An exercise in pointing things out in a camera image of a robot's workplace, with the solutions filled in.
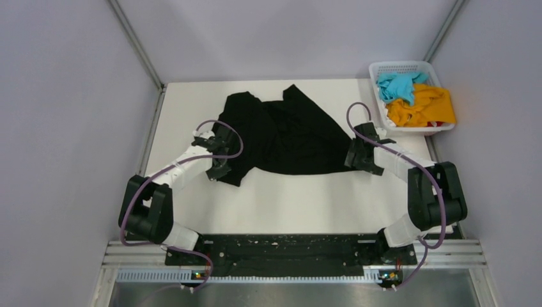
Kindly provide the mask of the black t-shirt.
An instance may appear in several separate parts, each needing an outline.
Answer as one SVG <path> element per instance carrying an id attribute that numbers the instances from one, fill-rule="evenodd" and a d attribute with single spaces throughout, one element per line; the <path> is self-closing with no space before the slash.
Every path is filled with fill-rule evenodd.
<path id="1" fill-rule="evenodd" d="M 294 84 L 282 100 L 263 102 L 245 91 L 227 97 L 218 119 L 234 128 L 244 149 L 219 181 L 240 186 L 253 168 L 282 175 L 342 173 L 351 139 Z"/>

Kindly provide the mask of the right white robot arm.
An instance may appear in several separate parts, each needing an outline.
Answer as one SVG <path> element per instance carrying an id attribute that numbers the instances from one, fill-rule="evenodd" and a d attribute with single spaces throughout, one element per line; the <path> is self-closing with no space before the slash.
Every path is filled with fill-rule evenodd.
<path id="1" fill-rule="evenodd" d="M 450 224 L 467 217 L 468 209 L 456 166 L 416 157 L 391 139 L 380 139 L 373 123 L 353 128 L 345 159 L 351 169 L 382 176 L 385 171 L 407 186 L 406 213 L 382 228 L 375 246 L 376 258 L 391 264 L 401 248 L 437 227 L 442 233 Z"/>

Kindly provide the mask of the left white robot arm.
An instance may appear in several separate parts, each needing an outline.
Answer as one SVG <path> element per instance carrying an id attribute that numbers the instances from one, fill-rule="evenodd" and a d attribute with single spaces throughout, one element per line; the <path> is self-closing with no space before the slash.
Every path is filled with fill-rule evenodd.
<path id="1" fill-rule="evenodd" d="M 239 133 L 229 126 L 216 131 L 194 131 L 190 146 L 162 169 L 143 177 L 132 176 L 127 183 L 118 224 L 121 236 L 132 233 L 145 243 L 180 249 L 189 264 L 204 259 L 200 234 L 174 219 L 173 195 L 201 174 L 217 180 L 231 171 L 230 159 L 244 150 Z"/>

